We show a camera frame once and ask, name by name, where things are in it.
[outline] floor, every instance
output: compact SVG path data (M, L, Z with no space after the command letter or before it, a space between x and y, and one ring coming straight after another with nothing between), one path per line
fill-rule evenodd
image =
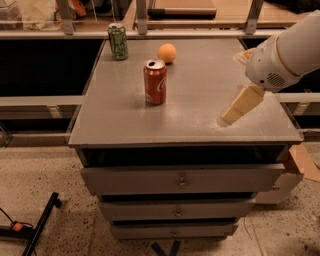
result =
M305 145L320 163L319 137ZM13 138L0 149L0 207L12 219L36 225L52 192L62 207L54 208L36 246L39 256L169 255L174 240L117 241L109 233L97 199L80 176L81 164L63 138ZM0 225L9 225L0 214ZM279 205L256 205L226 239L178 239L177 255L320 255L320 183L304 179ZM0 240L0 255L21 255L26 243Z

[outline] ball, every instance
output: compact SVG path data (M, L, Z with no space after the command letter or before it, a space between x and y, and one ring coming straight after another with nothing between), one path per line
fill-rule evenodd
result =
M163 44L158 49L158 57L166 64L171 63L177 57L176 47L172 44Z

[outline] gray tabletop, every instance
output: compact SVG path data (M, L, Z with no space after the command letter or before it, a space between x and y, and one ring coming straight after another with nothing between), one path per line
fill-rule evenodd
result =
M167 66L167 100L145 101L143 67L157 49L172 43L176 60ZM298 143L301 137L276 97L227 128L216 119L237 86L249 82L233 60L236 39L129 40L129 57L114 61L106 42L93 74L70 146L130 147L178 144Z

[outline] can lid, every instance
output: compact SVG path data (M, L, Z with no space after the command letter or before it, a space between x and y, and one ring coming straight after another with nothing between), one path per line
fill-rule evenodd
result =
M109 24L109 28L123 28L122 23L114 22Z
M162 60L148 60L146 63L146 67L149 69L161 69L166 64Z

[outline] drawer handle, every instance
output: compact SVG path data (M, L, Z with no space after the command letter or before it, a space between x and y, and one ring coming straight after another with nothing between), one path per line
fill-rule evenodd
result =
M177 231L173 230L173 231L171 232L171 235L172 235L173 238L176 238L176 237L178 236L178 235L177 235Z
M180 179L179 188L186 188L188 186L187 182L184 180L184 178Z
M180 209L177 210L176 217L177 218L182 217L182 213L181 213Z

